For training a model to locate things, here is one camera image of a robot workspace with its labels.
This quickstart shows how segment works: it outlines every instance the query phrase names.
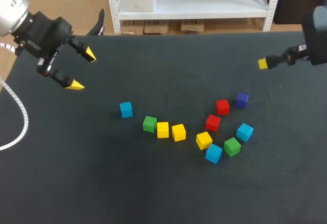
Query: wooden floor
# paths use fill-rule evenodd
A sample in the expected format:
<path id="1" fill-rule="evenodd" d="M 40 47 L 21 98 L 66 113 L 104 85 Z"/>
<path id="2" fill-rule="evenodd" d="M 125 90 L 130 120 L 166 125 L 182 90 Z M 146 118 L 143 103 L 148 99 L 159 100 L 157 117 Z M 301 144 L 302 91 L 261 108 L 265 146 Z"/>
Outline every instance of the wooden floor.
<path id="1" fill-rule="evenodd" d="M 98 19 L 101 8 L 105 9 L 106 34 L 112 35 L 113 27 L 110 16 L 108 0 L 29 0 L 30 11 L 36 13 L 43 12 L 49 18 L 62 16 L 73 25 L 75 34 L 86 34 Z M 173 21 L 170 25 L 169 34 L 180 34 L 178 21 Z M 205 34 L 214 33 L 235 33 L 235 32 L 260 32 L 263 20 L 250 19 L 219 19 L 207 20 L 204 30 Z M 273 25 L 272 31 L 300 31 L 300 25 Z M 1 42 L 13 44 L 12 36 L 6 36 Z M 0 49 L 0 75 L 7 78 L 14 63 L 15 56 L 4 49 Z"/>

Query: purple cube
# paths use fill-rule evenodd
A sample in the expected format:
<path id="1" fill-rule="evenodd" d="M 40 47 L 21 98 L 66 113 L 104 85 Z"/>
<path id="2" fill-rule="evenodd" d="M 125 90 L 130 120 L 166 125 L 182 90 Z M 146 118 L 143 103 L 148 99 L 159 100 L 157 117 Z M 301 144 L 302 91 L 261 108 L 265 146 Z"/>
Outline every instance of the purple cube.
<path id="1" fill-rule="evenodd" d="M 236 98 L 236 107 L 244 109 L 246 107 L 249 95 L 246 93 L 239 93 Z"/>

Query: white cable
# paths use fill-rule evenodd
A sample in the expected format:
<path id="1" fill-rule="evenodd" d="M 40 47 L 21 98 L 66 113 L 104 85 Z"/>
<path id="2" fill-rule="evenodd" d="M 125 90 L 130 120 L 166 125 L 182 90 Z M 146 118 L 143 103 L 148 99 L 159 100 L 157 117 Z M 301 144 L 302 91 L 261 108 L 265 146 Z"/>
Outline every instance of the white cable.
<path id="1" fill-rule="evenodd" d="M 0 42 L 0 47 L 8 49 L 10 52 L 15 53 L 16 48 L 6 43 Z"/>
<path id="2" fill-rule="evenodd" d="M 15 53 L 15 47 L 13 47 L 9 44 L 0 43 L 0 47 L 6 48 L 9 51 Z M 2 150 L 8 149 L 9 147 L 12 147 L 13 145 L 17 144 L 25 136 L 27 129 L 29 127 L 29 117 L 28 117 L 26 109 L 25 109 L 24 105 L 22 104 L 22 102 L 20 101 L 20 99 L 17 97 L 15 92 L 7 85 L 7 83 L 2 79 L 1 76 L 0 76 L 0 84 L 8 91 L 8 93 L 11 95 L 11 97 L 16 101 L 17 105 L 19 106 L 19 108 L 21 110 L 22 116 L 24 118 L 24 127 L 22 128 L 20 135 L 15 140 L 8 143 L 7 145 L 0 146 L 0 151 L 2 151 Z"/>

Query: green cube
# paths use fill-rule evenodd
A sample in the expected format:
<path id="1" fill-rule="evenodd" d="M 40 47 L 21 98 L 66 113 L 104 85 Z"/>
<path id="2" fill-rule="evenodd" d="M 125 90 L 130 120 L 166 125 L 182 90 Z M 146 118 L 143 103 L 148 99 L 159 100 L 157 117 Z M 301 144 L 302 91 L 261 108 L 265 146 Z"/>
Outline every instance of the green cube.
<path id="1" fill-rule="evenodd" d="M 146 116 L 143 122 L 143 130 L 154 133 L 157 128 L 157 119 Z"/>
<path id="2" fill-rule="evenodd" d="M 234 156 L 241 150 L 241 144 L 235 139 L 231 138 L 224 143 L 224 150 L 229 156 Z"/>

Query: white shelf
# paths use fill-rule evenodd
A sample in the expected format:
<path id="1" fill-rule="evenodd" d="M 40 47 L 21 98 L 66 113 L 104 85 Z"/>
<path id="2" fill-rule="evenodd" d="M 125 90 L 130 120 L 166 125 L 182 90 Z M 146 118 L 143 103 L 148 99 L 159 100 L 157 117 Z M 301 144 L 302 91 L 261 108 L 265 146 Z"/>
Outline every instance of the white shelf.
<path id="1" fill-rule="evenodd" d="M 119 8 L 120 20 L 266 17 L 266 0 L 157 0 L 154 12 Z"/>

